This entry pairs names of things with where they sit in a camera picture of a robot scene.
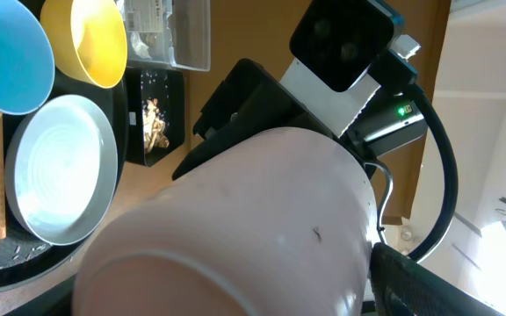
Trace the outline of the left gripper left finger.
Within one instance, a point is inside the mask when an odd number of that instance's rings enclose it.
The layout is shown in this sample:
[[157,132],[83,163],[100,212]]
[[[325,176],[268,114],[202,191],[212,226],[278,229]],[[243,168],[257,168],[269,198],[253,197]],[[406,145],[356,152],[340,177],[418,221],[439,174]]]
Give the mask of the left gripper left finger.
[[5,314],[5,316],[71,316],[76,275]]

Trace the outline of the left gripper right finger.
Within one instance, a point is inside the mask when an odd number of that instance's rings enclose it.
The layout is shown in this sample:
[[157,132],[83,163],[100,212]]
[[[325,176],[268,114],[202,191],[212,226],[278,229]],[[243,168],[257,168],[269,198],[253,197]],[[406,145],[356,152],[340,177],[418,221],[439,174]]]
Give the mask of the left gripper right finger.
[[378,315],[496,316],[494,308],[459,290],[393,248],[372,248],[370,282]]

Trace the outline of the white napkin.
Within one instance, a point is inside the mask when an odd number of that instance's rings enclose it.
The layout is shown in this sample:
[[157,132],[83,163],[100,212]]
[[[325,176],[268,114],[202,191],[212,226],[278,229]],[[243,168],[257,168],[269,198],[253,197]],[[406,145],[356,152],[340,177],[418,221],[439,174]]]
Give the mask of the white napkin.
[[130,35],[135,55],[142,59],[151,59],[150,49],[155,46],[156,34],[152,32],[133,32]]

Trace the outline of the grey round plate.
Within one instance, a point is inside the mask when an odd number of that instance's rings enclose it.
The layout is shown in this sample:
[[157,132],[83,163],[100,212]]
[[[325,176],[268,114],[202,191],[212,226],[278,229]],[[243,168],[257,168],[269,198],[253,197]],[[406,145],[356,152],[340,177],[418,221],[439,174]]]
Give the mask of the grey round plate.
[[118,166],[103,111],[86,97],[56,97],[27,115],[12,136],[5,161],[11,213],[41,241],[77,243],[106,215]]

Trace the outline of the yellow plastic bowl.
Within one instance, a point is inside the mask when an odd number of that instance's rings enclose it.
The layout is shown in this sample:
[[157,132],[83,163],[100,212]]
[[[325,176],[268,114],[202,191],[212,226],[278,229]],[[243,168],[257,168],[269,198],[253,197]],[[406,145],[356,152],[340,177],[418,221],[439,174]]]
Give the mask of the yellow plastic bowl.
[[113,0],[46,0],[40,23],[64,75],[102,89],[119,83],[127,32]]

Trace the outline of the pink plastic cup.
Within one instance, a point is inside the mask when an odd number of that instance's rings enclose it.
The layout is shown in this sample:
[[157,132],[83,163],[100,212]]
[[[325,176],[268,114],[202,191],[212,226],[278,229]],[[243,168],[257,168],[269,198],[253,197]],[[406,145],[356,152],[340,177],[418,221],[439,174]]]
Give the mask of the pink plastic cup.
[[119,216],[75,315],[358,315],[377,206],[361,165],[306,129],[259,133]]

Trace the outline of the food scraps pile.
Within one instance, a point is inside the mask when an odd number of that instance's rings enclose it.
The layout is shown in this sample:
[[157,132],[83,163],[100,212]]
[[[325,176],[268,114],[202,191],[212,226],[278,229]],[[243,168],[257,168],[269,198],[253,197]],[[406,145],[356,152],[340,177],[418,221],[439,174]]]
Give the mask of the food scraps pile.
[[159,111],[158,100],[148,99],[142,109],[144,150],[149,154],[155,147],[167,148],[170,141],[165,134],[167,123]]

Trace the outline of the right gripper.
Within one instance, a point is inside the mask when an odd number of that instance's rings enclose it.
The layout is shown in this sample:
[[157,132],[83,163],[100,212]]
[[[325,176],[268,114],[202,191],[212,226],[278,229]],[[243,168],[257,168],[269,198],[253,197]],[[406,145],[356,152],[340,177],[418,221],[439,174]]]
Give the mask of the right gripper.
[[240,59],[200,111],[192,133],[203,141],[172,174],[177,180],[240,142],[276,127],[298,127],[336,136],[261,64]]

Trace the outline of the blue plastic cup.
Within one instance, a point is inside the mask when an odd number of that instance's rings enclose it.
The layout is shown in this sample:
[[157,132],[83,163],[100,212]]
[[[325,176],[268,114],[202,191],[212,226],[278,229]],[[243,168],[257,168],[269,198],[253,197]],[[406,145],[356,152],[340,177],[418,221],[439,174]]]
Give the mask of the blue plastic cup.
[[0,112],[26,115],[54,85],[54,56],[39,20],[17,0],[0,0]]

